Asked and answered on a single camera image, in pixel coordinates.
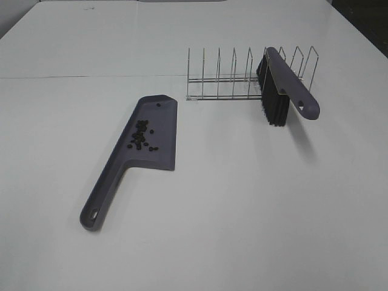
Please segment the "pile of coffee beans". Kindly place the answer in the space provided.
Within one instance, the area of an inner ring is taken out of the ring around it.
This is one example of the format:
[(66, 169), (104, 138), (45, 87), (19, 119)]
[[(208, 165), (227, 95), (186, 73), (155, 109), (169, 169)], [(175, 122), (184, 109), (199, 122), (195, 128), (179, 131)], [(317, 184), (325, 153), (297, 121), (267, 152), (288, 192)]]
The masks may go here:
[(135, 124), (135, 131), (130, 135), (131, 140), (126, 145), (127, 149), (135, 148), (136, 150), (142, 150), (143, 147), (147, 147), (150, 152), (158, 151), (158, 146), (151, 146), (146, 139), (146, 133), (148, 131), (149, 120), (138, 120)]

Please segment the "purple hand brush black bristles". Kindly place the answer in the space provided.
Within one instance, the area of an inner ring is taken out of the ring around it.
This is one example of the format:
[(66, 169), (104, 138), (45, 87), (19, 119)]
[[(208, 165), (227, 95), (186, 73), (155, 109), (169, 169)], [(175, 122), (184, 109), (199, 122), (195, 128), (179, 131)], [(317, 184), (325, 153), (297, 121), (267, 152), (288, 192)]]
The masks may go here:
[(266, 48), (256, 75), (261, 90), (262, 107), (270, 125), (285, 126), (290, 103), (303, 118), (308, 120), (319, 118), (318, 101), (276, 48)]

